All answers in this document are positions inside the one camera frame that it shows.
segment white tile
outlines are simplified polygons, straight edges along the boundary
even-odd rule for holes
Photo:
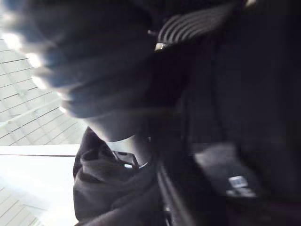
[[[8,111],[4,111],[2,113],[0,113],[0,122],[4,122],[4,121],[7,121],[9,119],[11,119],[11,115]]]
[[[52,144],[54,144],[54,145],[58,145],[58,144],[60,144],[63,140],[65,140],[65,135],[62,133],[62,134],[60,134],[59,136],[57,136],[55,139],[53,139],[51,142],[52,142]]]
[[[22,132],[21,128],[17,129],[16,131],[11,133],[11,136],[14,138],[15,141],[20,140],[25,136],[25,134]]]
[[[0,226],[6,226],[23,209],[24,206],[20,202],[17,202],[12,207],[10,207],[10,209],[7,209],[7,212],[2,217],[0,217]]]
[[[2,87],[2,88],[0,88],[0,99],[7,98],[7,97],[12,96],[17,93],[18,92],[14,86]]]
[[[5,75],[5,74],[7,74],[7,72],[4,70],[4,67],[0,65],[0,75]]]
[[[18,226],[30,226],[31,223],[36,219],[36,217],[32,214],[28,215],[21,223],[18,224]]]
[[[9,74],[9,77],[12,79],[13,82],[24,81],[26,79],[31,78],[31,71],[32,71],[32,69],[24,68],[23,71],[11,72]]]
[[[16,107],[13,107],[9,110],[10,114],[13,116],[13,117],[16,117],[20,114],[23,114],[25,112],[27,112],[29,109],[28,107],[26,106],[26,104],[21,104],[21,105],[18,105]]]
[[[30,141],[27,139],[27,137],[22,138],[21,140],[17,141],[18,145],[30,145]]]
[[[29,122],[28,124],[23,126],[23,130],[25,133],[29,134],[39,127],[39,124],[36,120]]]
[[[22,82],[16,83],[16,86],[19,90],[29,90],[34,87],[37,87],[36,84],[34,84],[32,80],[27,80],[27,81],[22,81]]]
[[[5,43],[4,40],[0,40],[0,51],[3,51],[3,50],[8,50],[8,46],[7,44]]]
[[[5,100],[2,100],[2,102],[6,108],[12,108],[16,105],[23,103],[23,100],[20,97],[20,95],[15,95],[15,96],[9,97]]]
[[[30,113],[30,114],[26,114],[23,117],[19,118],[16,122],[19,126],[23,126],[26,123],[28,123],[34,119],[35,119],[35,117],[34,117],[33,113]]]
[[[26,57],[23,54],[19,54],[13,50],[10,50],[10,51],[1,52],[0,58],[1,61],[4,63],[7,61],[21,60]]]
[[[4,127],[1,127],[0,128],[0,137],[3,137],[7,134],[8,134],[8,131]]]
[[[58,99],[58,95],[55,92],[51,92],[51,93],[44,95],[43,98],[44,98],[45,102],[50,102],[55,99]]]
[[[27,92],[25,95],[24,95],[24,98],[29,101],[29,100],[32,100],[34,98],[37,98],[39,96],[43,95],[43,92],[41,89],[32,89],[30,90],[30,92]]]
[[[9,80],[7,74],[0,75],[0,87],[7,86],[10,84],[12,84],[12,82]]]
[[[8,134],[0,139],[0,146],[9,146],[14,142],[15,140]]]
[[[19,61],[9,62],[2,64],[2,67],[6,73],[20,71],[26,67],[22,66]]]
[[[6,126],[7,131],[14,131],[15,129],[19,128],[19,125],[17,124],[17,122],[13,121],[13,122],[9,122]]]
[[[33,108],[39,107],[41,105],[44,105],[45,102],[42,99],[37,98],[37,99],[28,101],[27,104],[31,109],[33,109]]]
[[[48,133],[48,136],[50,137],[50,139],[55,138],[57,135],[59,135],[62,131],[59,128],[55,128],[54,130],[50,131]]]
[[[5,226],[20,226],[31,213],[27,209],[22,209],[14,218]]]
[[[3,112],[7,109],[7,107],[4,106],[4,102],[0,100],[0,112]]]
[[[10,196],[0,205],[0,216],[2,216],[11,206],[16,204],[18,199],[13,196]]]
[[[45,133],[42,130],[42,128],[39,128],[39,129],[33,131],[31,134],[27,135],[27,138],[34,141],[34,140],[37,140],[37,139],[39,139],[40,137],[42,137],[44,135],[45,135]]]
[[[35,145],[45,145],[46,143],[48,143],[50,140],[49,138],[45,135],[41,138],[39,138],[38,140],[36,140],[34,142]]]
[[[2,189],[0,191],[0,204],[2,204],[10,196],[11,196],[11,193],[7,188]]]
[[[29,63],[28,60],[21,60],[18,61],[18,63],[23,67],[23,68],[30,68],[32,65]]]

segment floor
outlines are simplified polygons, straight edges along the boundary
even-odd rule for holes
[[[72,167],[78,147],[0,147],[0,183],[5,184],[5,189],[44,226],[77,223],[72,196]]]

